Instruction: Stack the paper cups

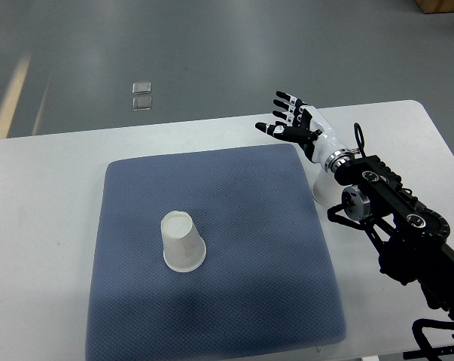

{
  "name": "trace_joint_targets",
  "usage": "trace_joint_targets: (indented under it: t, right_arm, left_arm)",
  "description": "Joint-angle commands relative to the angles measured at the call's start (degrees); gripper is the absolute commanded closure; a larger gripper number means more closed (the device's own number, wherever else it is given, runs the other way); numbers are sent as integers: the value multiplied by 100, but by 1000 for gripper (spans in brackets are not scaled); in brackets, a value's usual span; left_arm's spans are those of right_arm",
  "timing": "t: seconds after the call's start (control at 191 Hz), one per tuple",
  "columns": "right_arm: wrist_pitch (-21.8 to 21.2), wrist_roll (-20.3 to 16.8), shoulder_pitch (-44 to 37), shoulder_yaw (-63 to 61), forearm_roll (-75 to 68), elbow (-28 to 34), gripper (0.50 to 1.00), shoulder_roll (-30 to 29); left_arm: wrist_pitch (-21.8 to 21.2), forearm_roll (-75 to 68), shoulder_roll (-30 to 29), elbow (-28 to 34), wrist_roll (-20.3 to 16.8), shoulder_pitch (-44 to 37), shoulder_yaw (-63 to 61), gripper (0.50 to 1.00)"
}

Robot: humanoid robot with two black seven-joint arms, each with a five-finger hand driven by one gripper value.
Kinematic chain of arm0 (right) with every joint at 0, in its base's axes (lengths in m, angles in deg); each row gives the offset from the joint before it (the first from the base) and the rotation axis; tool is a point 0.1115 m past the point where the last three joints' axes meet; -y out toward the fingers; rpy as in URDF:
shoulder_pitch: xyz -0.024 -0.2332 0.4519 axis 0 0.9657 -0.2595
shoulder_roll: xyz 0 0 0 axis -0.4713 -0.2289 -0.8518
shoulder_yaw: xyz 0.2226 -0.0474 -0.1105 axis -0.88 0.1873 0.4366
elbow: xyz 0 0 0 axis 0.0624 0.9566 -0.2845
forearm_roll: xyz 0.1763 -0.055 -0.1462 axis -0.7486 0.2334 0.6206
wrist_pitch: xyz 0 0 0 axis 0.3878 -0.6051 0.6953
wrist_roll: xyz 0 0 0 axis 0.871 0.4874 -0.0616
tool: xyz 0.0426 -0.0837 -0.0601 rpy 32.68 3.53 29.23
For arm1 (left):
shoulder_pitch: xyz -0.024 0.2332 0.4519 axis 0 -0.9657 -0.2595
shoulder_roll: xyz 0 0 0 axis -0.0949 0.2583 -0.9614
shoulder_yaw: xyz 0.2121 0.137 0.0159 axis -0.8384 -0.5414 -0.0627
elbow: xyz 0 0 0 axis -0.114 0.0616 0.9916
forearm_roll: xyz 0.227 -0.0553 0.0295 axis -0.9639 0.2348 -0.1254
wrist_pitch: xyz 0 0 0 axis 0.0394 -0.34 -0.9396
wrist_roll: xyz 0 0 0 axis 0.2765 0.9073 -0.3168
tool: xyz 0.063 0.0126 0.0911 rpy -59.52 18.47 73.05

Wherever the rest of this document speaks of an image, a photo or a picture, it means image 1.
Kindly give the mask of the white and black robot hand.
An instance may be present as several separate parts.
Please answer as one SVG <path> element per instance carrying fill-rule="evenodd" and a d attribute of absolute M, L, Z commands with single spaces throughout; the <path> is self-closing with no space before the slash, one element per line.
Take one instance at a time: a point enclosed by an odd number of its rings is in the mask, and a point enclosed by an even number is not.
<path fill-rule="evenodd" d="M 298 144 L 306 158 L 334 173 L 341 165 L 353 160 L 355 154 L 338 138 L 331 124 L 320 111 L 303 100 L 282 91 L 276 92 L 274 124 L 256 123 L 255 128 L 272 138 Z"/>

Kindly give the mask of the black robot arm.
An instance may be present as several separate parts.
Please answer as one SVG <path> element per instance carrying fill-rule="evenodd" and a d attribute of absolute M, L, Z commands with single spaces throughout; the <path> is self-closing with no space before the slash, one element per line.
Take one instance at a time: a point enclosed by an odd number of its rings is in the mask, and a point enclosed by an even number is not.
<path fill-rule="evenodd" d="M 381 273 L 404 286 L 418 282 L 428 307 L 448 314 L 448 321 L 413 323 L 419 350 L 405 358 L 438 360 L 454 353 L 454 250 L 446 242 L 446 219 L 404 188 L 378 156 L 335 165 L 333 174 L 344 190 L 328 219 L 365 232 L 379 254 Z"/>

